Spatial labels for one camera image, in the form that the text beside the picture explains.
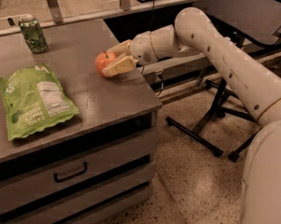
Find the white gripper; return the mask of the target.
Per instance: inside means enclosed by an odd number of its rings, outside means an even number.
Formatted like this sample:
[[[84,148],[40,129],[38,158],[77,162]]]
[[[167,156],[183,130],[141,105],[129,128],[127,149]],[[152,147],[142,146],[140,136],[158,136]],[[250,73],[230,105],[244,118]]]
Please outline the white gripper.
[[[127,73],[135,69],[137,62],[140,65],[157,62],[158,57],[153,48],[152,37],[153,33],[147,31],[137,35],[133,40],[125,40],[108,49],[108,51],[115,53],[119,57],[103,68],[103,75],[105,77],[114,77]]]

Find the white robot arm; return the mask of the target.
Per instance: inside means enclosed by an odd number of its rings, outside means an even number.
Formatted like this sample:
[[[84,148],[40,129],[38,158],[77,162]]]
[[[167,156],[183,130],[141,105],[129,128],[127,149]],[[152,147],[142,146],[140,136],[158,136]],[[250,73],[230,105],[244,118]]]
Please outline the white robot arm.
[[[116,59],[106,77],[160,58],[203,53],[261,126],[246,153],[240,224],[281,224],[281,78],[223,37],[196,7],[182,9],[175,23],[147,31],[109,49]]]

